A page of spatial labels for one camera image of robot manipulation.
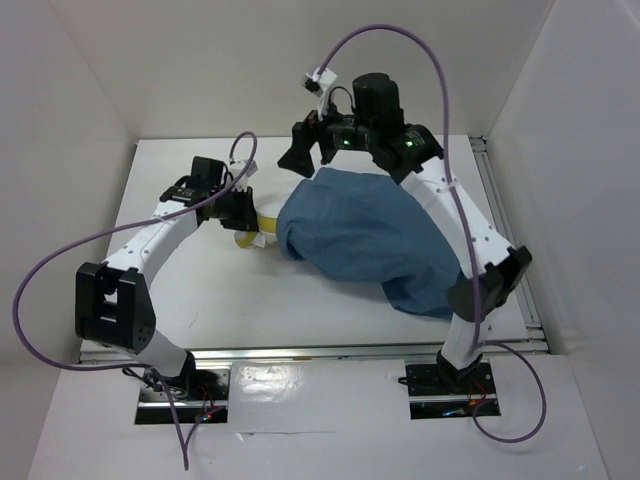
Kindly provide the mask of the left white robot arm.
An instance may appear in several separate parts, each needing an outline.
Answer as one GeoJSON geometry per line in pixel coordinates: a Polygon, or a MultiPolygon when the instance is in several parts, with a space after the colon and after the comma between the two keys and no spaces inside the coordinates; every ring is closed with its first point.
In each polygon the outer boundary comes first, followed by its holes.
{"type": "Polygon", "coordinates": [[[253,160],[196,156],[191,171],[160,196],[150,221],[100,263],[84,263],[75,278],[75,333],[116,349],[148,368],[147,378],[176,399],[203,383],[194,355],[157,327],[150,287],[174,251],[206,221],[228,230],[258,230],[248,179],[253,160]]]}

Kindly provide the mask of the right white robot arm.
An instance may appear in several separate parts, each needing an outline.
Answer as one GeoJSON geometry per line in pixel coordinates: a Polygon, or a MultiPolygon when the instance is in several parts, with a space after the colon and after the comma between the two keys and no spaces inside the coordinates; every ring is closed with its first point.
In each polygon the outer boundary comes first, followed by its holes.
{"type": "Polygon", "coordinates": [[[436,379],[460,391],[530,251],[499,234],[465,191],[448,141],[405,120],[387,74],[357,77],[346,113],[334,73],[310,73],[304,86],[318,104],[279,160],[301,176],[277,220],[282,250],[330,277],[380,283],[398,310],[449,317],[436,379]]]}

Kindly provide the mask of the white pillow yellow edge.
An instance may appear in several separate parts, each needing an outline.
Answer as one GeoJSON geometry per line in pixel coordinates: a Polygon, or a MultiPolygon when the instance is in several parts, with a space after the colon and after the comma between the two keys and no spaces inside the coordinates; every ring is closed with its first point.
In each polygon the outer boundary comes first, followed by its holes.
{"type": "Polygon", "coordinates": [[[241,249],[266,248],[277,243],[277,219],[290,193],[260,195],[254,201],[258,230],[234,233],[234,241],[241,249]]]}

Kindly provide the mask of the blue pillowcase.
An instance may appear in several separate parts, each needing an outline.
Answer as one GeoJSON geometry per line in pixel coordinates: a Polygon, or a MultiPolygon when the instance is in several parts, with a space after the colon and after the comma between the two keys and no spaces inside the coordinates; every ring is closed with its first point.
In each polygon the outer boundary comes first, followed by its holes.
{"type": "Polygon", "coordinates": [[[449,320],[447,292],[463,277],[452,247],[389,176],[320,169],[276,220],[277,244],[334,281],[378,283],[392,308],[449,320]]]}

